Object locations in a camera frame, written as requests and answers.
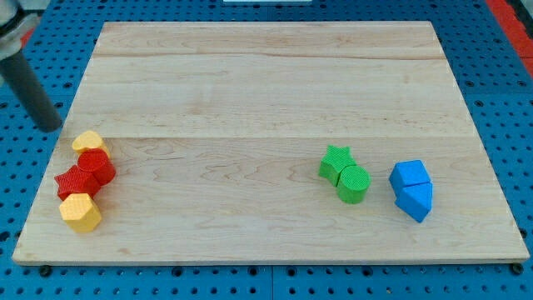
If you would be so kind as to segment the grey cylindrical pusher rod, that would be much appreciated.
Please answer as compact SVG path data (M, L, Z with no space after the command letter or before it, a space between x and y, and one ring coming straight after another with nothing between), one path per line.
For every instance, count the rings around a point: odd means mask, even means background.
M40 131L61 127L60 114L21 50L1 61L1 75Z

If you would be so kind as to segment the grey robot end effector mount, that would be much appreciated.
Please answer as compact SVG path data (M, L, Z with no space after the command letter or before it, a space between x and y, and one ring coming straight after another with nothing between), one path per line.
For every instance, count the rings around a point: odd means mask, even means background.
M22 49L22 38L35 29L49 1L1 0L1 59Z

